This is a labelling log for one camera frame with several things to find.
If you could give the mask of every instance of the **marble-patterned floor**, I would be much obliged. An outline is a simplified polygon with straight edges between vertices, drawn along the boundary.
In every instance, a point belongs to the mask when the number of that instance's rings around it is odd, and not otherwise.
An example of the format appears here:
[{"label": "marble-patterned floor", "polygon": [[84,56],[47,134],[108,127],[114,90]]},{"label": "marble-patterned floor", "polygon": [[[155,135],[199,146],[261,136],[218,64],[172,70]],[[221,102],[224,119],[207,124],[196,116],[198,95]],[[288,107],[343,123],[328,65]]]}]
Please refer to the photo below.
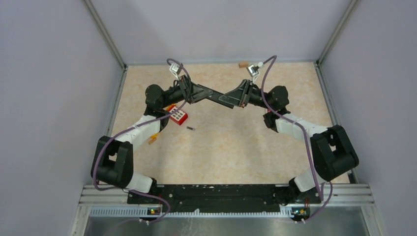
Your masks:
[{"label": "marble-patterned floor", "polygon": [[[237,64],[186,64],[191,79],[219,92],[236,88],[248,79]],[[261,77],[256,82],[259,87]],[[131,126],[145,110],[145,89],[173,83],[167,65],[130,66],[124,83],[113,134]],[[284,85],[289,91],[287,109],[313,123],[330,126],[330,117],[313,63],[276,63],[265,91]],[[288,183],[308,168],[303,142],[277,134],[264,125],[260,107],[226,108],[203,100],[183,108],[188,120],[170,121],[149,145],[134,153],[134,170],[164,184]],[[348,183],[346,174],[334,183]]]}]

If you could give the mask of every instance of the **red block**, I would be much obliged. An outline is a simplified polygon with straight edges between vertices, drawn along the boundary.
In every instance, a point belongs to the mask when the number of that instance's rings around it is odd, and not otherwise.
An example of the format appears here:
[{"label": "red block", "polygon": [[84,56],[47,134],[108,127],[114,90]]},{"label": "red block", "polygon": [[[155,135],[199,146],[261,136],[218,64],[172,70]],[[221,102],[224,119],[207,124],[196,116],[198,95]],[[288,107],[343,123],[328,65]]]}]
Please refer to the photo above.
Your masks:
[{"label": "red block", "polygon": [[[167,111],[169,112],[173,112],[178,110],[178,107],[176,107],[175,105],[171,105],[170,107],[168,107]],[[182,123],[184,123],[184,121],[188,118],[188,114],[186,112],[184,112],[183,110],[179,110],[178,112],[176,112],[175,114],[170,116],[170,119],[172,121],[174,121],[175,123],[177,123],[178,125],[182,125]]]}]

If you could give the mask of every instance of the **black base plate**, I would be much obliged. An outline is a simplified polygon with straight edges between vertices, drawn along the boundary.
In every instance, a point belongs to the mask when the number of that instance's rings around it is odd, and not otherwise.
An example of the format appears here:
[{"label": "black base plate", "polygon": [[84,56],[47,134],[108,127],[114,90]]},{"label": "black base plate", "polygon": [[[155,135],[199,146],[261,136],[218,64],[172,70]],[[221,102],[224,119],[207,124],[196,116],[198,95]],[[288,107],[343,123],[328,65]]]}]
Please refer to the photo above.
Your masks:
[{"label": "black base plate", "polygon": [[[150,194],[159,196],[171,205],[171,212],[230,213],[278,212],[277,199],[288,192],[288,187],[275,184],[165,184],[153,187]],[[320,203],[314,189],[303,193],[310,203]],[[159,204],[160,201],[129,192],[128,204]]]}]

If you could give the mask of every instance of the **purple wall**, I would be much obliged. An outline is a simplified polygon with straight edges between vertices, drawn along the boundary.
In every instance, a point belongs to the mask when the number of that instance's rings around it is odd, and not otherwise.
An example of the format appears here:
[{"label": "purple wall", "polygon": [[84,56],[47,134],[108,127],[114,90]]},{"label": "purple wall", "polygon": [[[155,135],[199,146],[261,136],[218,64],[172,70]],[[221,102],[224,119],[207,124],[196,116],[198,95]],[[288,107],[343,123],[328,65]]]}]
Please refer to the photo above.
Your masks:
[{"label": "purple wall", "polygon": [[324,64],[389,235],[415,235],[417,1],[362,1]]},{"label": "purple wall", "polygon": [[315,60],[350,0],[92,0],[127,64]]},{"label": "purple wall", "polygon": [[0,5],[0,235],[67,235],[121,69],[82,1]]}]

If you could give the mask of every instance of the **small wooden block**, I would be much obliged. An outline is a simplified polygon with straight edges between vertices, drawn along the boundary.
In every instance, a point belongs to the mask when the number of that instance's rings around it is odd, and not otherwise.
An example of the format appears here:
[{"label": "small wooden block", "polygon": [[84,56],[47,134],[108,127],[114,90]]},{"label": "small wooden block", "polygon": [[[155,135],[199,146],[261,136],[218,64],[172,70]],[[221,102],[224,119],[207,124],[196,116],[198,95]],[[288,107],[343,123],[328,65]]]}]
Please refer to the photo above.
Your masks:
[{"label": "small wooden block", "polygon": [[239,68],[246,68],[249,66],[249,62],[248,61],[241,61],[239,62]]}]

